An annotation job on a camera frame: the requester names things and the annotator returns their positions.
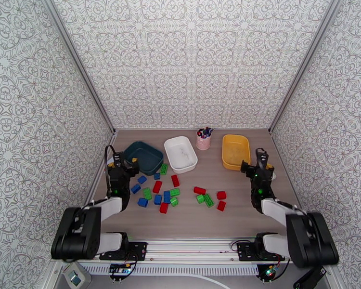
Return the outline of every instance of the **white patterned wall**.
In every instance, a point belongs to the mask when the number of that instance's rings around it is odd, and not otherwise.
[[[300,202],[331,229],[347,288],[361,289],[361,0],[344,0],[273,137]]]
[[[267,128],[329,0],[54,0],[117,129]]]
[[[110,136],[40,0],[0,0],[0,288],[40,288]]]

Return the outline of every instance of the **red block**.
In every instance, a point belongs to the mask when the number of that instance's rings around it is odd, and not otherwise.
[[[217,209],[223,212],[225,210],[226,203],[223,200],[219,201],[219,204],[217,206]]]
[[[195,186],[195,187],[194,187],[194,192],[195,192],[196,194],[199,194],[199,195],[204,195],[204,194],[206,194],[206,190],[205,190],[204,188],[200,188],[200,187],[198,187],[198,186]]]
[[[217,199],[226,199],[226,192],[225,191],[218,191],[217,192]]]
[[[174,184],[174,187],[179,186],[179,179],[178,179],[177,175],[172,175],[171,180],[172,180],[172,184]]]
[[[167,209],[168,209],[168,204],[162,203],[162,204],[160,205],[159,211],[160,211],[162,214],[167,214]]]
[[[153,193],[158,194],[161,187],[162,187],[162,182],[160,180],[155,181]]]

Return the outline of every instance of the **green block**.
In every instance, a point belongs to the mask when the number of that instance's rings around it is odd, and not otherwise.
[[[201,204],[205,201],[205,198],[203,197],[203,195],[197,195],[196,200],[198,201],[198,203]]]
[[[168,168],[168,164],[163,163],[162,167],[160,168],[160,174],[166,175],[167,174],[167,168]]]
[[[170,189],[170,195],[171,195],[172,197],[176,197],[176,196],[178,196],[178,195],[180,195],[180,194],[181,194],[181,192],[179,191],[179,188]]]
[[[211,199],[211,196],[209,194],[205,194],[203,196],[203,199],[205,200],[206,205],[211,208],[214,205],[213,200]]]
[[[176,197],[172,197],[170,200],[170,203],[173,207],[175,207],[179,204],[178,199]]]
[[[143,196],[146,200],[152,200],[153,196],[151,195],[151,190],[149,187],[143,189]]]

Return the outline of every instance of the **blue block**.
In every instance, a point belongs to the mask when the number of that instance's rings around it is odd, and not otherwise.
[[[167,190],[163,193],[163,202],[165,204],[170,204],[171,203],[170,200],[171,200],[171,194],[170,191]]]
[[[156,195],[155,198],[154,198],[154,204],[159,206],[161,203],[162,203],[162,196],[161,195]]]
[[[141,198],[138,200],[138,206],[146,208],[147,205],[148,205],[148,200],[146,200],[145,198],[142,198],[142,197],[141,197]]]
[[[138,182],[139,182],[140,184],[143,184],[143,183],[145,183],[146,181],[147,181],[146,176],[141,176],[141,177],[138,178]]]
[[[131,188],[131,192],[133,194],[136,194],[140,190],[140,188],[141,188],[141,186],[139,184],[136,184]]]

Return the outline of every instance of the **yellow bin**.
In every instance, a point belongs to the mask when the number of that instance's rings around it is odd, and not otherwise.
[[[242,160],[250,164],[249,141],[243,135],[226,134],[222,140],[222,163],[226,169],[241,170]]]

